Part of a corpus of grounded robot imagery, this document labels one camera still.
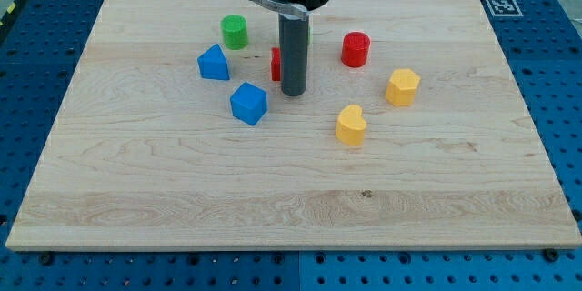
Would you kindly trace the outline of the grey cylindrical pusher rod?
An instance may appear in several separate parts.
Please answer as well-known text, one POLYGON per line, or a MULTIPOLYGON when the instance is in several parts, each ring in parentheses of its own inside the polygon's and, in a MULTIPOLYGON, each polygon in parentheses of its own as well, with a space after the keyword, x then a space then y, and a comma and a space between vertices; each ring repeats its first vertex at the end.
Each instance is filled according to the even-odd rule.
POLYGON ((306 91, 309 20, 291 15, 278 16, 281 90, 288 96, 306 91))

